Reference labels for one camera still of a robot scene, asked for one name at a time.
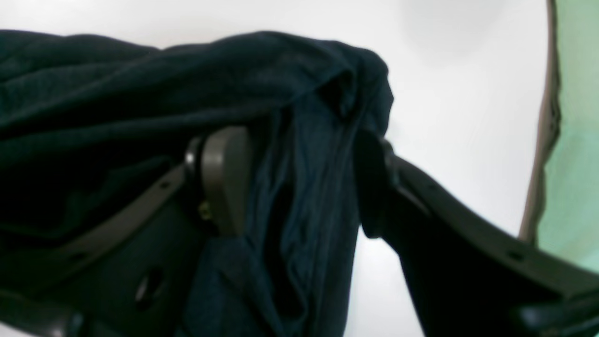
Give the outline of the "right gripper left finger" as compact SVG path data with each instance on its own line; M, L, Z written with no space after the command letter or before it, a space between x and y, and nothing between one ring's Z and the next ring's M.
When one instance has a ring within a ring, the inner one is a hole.
M245 126L195 137L184 162L105 222L2 256L1 335L173 335L204 243L244 232L252 160Z

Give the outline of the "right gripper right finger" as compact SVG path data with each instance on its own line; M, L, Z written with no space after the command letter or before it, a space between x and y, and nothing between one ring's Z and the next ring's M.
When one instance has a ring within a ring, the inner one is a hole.
M361 225L398 255L427 337L596 337L596 273L524 243L359 131L353 145Z

